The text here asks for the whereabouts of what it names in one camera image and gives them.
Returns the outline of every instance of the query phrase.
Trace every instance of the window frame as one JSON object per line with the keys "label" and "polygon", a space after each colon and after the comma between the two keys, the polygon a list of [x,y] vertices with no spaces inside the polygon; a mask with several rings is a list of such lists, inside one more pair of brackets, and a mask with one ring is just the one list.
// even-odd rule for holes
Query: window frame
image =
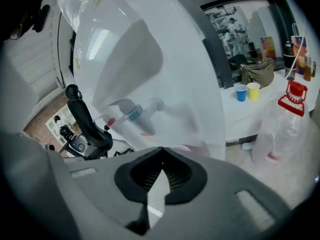
{"label": "window frame", "polygon": [[[188,11],[193,20],[205,36],[203,44],[206,47],[211,58],[215,73],[218,77],[219,86],[225,89],[233,87],[235,79],[232,76],[231,68],[226,56],[223,44],[215,28],[210,23],[205,11],[230,3],[252,1],[252,0],[178,0]],[[270,12],[274,18],[274,23],[279,34],[279,40],[282,45],[291,40],[293,35],[292,24],[295,23],[293,14],[286,0],[266,0],[270,4]]]}

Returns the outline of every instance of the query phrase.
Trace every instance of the bag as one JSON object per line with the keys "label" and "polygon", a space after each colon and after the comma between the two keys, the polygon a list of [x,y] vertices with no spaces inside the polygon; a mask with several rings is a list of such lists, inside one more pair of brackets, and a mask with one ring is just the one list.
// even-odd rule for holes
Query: bag
{"label": "bag", "polygon": [[60,127],[59,133],[62,137],[64,137],[66,141],[70,141],[72,137],[75,135],[66,124]]}
{"label": "bag", "polygon": [[266,58],[263,62],[253,65],[241,64],[241,81],[244,85],[258,83],[260,88],[266,87],[274,80],[275,61]]}

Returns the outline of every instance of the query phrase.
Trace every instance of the window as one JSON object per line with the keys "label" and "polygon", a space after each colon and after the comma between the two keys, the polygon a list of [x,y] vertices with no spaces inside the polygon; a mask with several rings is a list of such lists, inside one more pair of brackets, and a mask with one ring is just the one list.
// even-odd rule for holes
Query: window
{"label": "window", "polygon": [[178,1],[205,36],[220,87],[241,81],[234,59],[257,64],[273,58],[275,70],[284,68],[282,46],[291,40],[295,22],[286,0]]}
{"label": "window", "polygon": [[282,58],[282,46],[268,1],[246,1],[205,12],[217,31],[228,58],[236,54],[258,62]]}

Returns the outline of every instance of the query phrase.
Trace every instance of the beige bag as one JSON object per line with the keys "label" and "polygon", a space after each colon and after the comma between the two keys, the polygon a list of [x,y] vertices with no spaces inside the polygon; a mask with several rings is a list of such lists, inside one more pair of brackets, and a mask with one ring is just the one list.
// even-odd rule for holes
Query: beige bag
{"label": "beige bag", "polygon": [[263,88],[270,85],[274,80],[275,61],[272,58],[266,58],[259,64],[241,64],[240,70],[244,85],[258,83],[260,88]]}

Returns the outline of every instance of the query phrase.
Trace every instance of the yellow cup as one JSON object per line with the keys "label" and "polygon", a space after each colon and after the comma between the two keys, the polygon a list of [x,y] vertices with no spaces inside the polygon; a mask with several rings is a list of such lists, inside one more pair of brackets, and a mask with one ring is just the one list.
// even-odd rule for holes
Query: yellow cup
{"label": "yellow cup", "polygon": [[246,85],[248,87],[248,96],[252,101],[256,101],[259,97],[260,84],[251,82]]}

